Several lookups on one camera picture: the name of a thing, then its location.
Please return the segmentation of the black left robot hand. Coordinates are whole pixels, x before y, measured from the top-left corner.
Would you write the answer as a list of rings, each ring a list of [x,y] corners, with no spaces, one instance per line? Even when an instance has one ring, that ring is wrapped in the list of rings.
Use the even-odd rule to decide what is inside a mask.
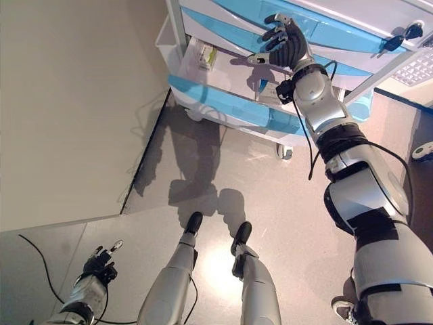
[[[114,268],[112,255],[123,244],[124,240],[117,240],[110,248],[104,248],[102,245],[98,246],[84,264],[83,272],[102,278],[114,279],[117,276],[117,271]]]

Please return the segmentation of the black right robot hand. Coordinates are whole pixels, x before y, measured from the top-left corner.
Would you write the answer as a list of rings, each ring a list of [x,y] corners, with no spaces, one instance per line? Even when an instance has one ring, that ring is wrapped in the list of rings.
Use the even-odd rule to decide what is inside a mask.
[[[248,56],[249,64],[269,64],[297,72],[315,62],[302,30],[292,18],[281,13],[271,14],[265,18],[265,24],[275,26],[261,37],[265,51]]]

